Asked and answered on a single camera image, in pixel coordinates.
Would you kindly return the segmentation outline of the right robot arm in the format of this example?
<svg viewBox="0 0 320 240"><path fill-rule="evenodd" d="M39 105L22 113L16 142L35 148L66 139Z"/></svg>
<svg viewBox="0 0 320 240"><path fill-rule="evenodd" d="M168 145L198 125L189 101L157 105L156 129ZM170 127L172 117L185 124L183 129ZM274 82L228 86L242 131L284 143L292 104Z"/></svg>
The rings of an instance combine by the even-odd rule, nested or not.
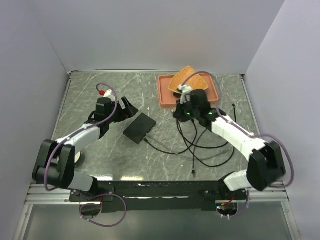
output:
<svg viewBox="0 0 320 240"><path fill-rule="evenodd" d="M248 161L246 170L232 172L222 178L218 193L230 199L237 190L253 188L263 191L286 174L280 145L267 142L239 126L219 108L214 108L202 89L186 87L180 90L173 117L179 122L197 120L198 123L226 140Z"/></svg>

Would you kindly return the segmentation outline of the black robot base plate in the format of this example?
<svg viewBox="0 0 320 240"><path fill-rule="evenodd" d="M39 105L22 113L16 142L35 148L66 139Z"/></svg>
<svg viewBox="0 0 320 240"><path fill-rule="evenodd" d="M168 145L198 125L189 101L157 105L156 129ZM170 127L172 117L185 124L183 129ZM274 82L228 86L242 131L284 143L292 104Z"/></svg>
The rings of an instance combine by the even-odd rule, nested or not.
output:
<svg viewBox="0 0 320 240"><path fill-rule="evenodd" d="M246 191L229 190L221 181L100 181L95 194L69 195L71 203L100 204L103 213L117 211L215 211L216 203L243 201Z"/></svg>

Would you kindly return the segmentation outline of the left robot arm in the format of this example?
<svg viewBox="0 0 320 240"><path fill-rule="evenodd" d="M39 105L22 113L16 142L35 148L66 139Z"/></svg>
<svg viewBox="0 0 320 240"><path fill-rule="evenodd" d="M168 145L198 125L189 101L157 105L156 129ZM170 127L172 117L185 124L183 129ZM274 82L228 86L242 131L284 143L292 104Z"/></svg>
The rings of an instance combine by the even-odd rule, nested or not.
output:
<svg viewBox="0 0 320 240"><path fill-rule="evenodd" d="M125 108L118 100L101 97L95 110L81 128L57 140L44 140L40 146L32 179L38 184L56 188L81 191L87 201L94 201L99 195L98 180L89 175L75 172L75 157L85 147L101 139L109 131L110 124L120 123L134 117L139 110L126 97L121 98Z"/></svg>

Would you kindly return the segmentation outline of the black network switch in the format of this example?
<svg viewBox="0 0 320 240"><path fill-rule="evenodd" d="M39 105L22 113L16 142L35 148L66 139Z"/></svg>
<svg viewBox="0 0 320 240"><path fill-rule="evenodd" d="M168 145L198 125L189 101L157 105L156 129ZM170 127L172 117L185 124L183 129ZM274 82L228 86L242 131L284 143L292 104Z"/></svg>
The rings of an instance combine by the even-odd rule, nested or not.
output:
<svg viewBox="0 0 320 240"><path fill-rule="evenodd" d="M156 125L156 121L144 113L141 113L124 131L123 134L133 141L135 144L139 144L145 136Z"/></svg>

